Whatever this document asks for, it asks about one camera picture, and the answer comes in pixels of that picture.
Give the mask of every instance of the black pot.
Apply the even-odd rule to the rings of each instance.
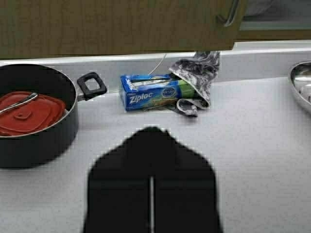
[[[95,79],[100,88],[89,90],[85,82]],[[18,64],[0,67],[0,97],[14,91],[29,91],[61,99],[67,113],[58,122],[41,131],[22,136],[0,136],[0,167],[30,168],[53,160],[64,152],[78,132],[78,105],[107,92],[94,72],[78,79],[83,93],[63,73],[40,65]]]

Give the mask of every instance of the spoon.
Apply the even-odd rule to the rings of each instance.
[[[29,103],[30,101],[34,100],[37,97],[38,97],[38,94],[33,92],[29,96],[27,96],[26,98],[22,99],[21,101],[16,102],[16,103],[14,103],[14,104],[12,104],[12,105],[10,105],[10,106],[0,110],[0,114],[2,114],[4,112],[7,112],[7,111],[9,111],[9,110],[11,110],[13,108],[17,108],[17,107],[19,107],[21,105],[27,104],[27,103]]]

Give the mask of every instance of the red plastic container lid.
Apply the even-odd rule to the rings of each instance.
[[[4,109],[29,96],[31,92],[16,91],[0,98]],[[33,101],[0,114],[0,136],[18,136],[40,131],[56,123],[64,114],[65,103],[39,94]]]

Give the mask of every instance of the cable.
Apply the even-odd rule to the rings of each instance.
[[[162,60],[159,62],[159,64],[157,64],[156,67],[148,75],[151,75],[153,72],[156,71],[156,69],[158,69],[158,67],[162,64],[162,62],[163,62],[164,58],[166,57],[166,55],[167,55],[167,53],[164,54],[164,56],[163,56]]]

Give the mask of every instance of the black pot handle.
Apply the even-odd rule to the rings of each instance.
[[[99,89],[89,90],[89,88],[86,86],[86,81],[90,80],[90,79],[95,79],[95,81],[99,85]],[[78,83],[79,87],[81,88],[81,90],[84,94],[85,100],[90,100],[96,96],[103,95],[107,92],[107,88],[106,88],[104,82],[98,76],[98,74],[95,72],[88,73],[88,74],[82,76],[81,78],[78,79],[77,83]]]

